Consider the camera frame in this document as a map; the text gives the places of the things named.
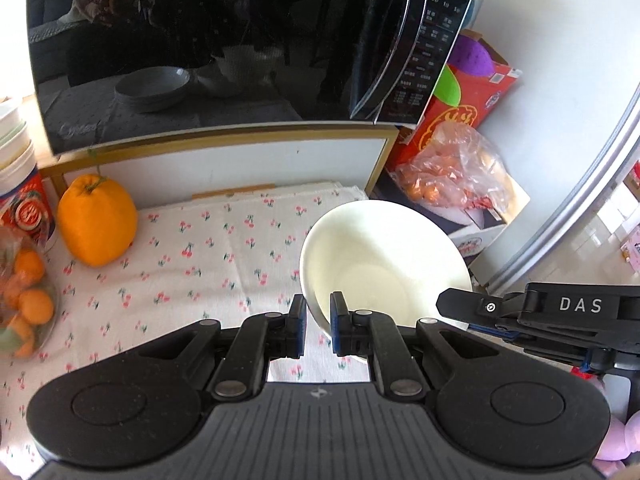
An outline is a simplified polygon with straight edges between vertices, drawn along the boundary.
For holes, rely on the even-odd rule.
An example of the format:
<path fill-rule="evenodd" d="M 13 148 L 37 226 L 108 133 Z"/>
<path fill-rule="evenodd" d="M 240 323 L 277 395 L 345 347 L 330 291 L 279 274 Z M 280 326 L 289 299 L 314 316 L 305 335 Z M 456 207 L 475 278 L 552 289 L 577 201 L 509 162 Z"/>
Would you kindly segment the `black microwave oven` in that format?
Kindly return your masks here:
<path fill-rule="evenodd" d="M 56 154 L 184 130 L 414 126 L 475 0 L 27 0 Z"/>

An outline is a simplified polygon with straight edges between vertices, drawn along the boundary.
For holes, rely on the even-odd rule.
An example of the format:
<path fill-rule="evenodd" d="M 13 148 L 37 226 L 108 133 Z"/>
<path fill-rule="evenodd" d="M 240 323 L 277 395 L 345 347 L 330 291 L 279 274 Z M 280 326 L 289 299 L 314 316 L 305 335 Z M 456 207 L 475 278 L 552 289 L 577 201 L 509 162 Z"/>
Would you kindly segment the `cherry print tablecloth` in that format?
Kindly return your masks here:
<path fill-rule="evenodd" d="M 307 184 L 142 210 L 134 244 L 90 268 L 63 243 L 48 253 L 58 320 L 33 356 L 1 364 L 1 469 L 26 479 L 42 464 L 26 425 L 30 398 L 55 377 L 202 318 L 240 325 L 286 311 L 316 221 L 360 188 Z"/>

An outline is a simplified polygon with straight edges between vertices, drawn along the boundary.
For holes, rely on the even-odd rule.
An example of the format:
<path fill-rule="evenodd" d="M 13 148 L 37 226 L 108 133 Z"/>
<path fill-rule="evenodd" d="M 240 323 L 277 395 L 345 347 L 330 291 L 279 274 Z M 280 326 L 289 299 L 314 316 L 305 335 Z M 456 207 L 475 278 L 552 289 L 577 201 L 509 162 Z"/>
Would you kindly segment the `red white paper cup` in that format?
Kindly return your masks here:
<path fill-rule="evenodd" d="M 35 148 L 17 105 L 1 103 L 1 225 L 17 229 L 48 250 L 56 225 Z"/>

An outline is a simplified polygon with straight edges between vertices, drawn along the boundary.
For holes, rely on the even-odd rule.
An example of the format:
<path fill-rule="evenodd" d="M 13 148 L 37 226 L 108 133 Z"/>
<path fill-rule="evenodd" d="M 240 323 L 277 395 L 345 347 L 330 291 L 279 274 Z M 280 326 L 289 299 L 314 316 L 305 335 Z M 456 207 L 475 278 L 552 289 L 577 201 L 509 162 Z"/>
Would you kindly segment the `glass jar with tangerines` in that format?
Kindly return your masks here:
<path fill-rule="evenodd" d="M 1 359 L 28 359 L 58 319 L 58 290 L 39 247 L 22 231 L 1 227 Z"/>

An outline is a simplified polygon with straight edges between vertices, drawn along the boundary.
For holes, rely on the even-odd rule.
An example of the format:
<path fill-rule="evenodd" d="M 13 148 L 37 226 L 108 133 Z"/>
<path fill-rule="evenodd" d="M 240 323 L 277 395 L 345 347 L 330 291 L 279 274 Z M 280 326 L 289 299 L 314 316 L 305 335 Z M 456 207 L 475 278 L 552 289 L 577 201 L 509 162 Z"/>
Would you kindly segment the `white blue cardboard box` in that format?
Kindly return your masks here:
<path fill-rule="evenodd" d="M 510 226 L 530 201 L 527 193 L 508 174 L 506 184 L 512 188 L 513 196 L 505 210 L 423 207 L 410 200 L 386 171 L 378 178 L 371 197 L 401 204 L 430 219 L 449 236 L 465 262 L 470 264 Z"/>

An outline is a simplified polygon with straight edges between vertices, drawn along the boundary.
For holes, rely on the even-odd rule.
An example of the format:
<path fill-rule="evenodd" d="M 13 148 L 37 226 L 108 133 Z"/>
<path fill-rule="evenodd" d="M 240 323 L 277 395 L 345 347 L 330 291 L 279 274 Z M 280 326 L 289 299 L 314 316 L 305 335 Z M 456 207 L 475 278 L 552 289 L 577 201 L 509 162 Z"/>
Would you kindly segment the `large orange on table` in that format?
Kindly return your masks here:
<path fill-rule="evenodd" d="M 99 268 L 128 250 L 137 234 L 138 211 L 118 182 L 83 174 L 58 203 L 58 229 L 76 260 Z"/>

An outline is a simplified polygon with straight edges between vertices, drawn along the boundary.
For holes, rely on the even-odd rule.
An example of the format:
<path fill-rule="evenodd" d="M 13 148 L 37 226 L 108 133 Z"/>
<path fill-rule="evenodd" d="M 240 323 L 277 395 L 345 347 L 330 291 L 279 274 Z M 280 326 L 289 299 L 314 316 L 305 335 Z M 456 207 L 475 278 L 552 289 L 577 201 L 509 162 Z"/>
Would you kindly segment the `large white bowl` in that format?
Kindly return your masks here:
<path fill-rule="evenodd" d="M 358 200 L 333 208 L 306 236 L 298 270 L 310 311 L 307 375 L 343 371 L 332 352 L 332 292 L 340 292 L 350 310 L 383 312 L 400 326 L 436 318 L 460 330 L 469 327 L 436 308 L 444 290 L 472 289 L 462 255 L 439 226 L 409 207 Z"/>

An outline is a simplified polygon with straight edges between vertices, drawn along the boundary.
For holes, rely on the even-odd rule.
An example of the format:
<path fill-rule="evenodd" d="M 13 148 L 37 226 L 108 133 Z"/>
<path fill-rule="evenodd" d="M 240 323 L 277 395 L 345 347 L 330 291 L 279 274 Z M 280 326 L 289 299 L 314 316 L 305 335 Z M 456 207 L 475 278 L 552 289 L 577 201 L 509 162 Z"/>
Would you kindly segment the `red gift box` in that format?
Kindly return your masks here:
<path fill-rule="evenodd" d="M 385 169 L 393 171 L 416 156 L 442 122 L 478 128 L 521 74 L 481 34 L 462 30 L 419 125 L 400 129 Z"/>

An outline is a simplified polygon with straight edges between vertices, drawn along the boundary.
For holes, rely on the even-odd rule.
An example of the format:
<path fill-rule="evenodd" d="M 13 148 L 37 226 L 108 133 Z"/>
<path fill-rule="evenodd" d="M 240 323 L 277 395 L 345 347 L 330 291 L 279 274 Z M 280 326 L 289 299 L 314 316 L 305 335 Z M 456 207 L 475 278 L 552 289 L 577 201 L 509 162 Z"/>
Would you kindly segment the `plastic bag of fruit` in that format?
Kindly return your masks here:
<path fill-rule="evenodd" d="M 492 144 L 461 122 L 443 122 L 425 148 L 390 172 L 394 182 L 423 207 L 495 209 L 515 200 L 506 167 Z"/>

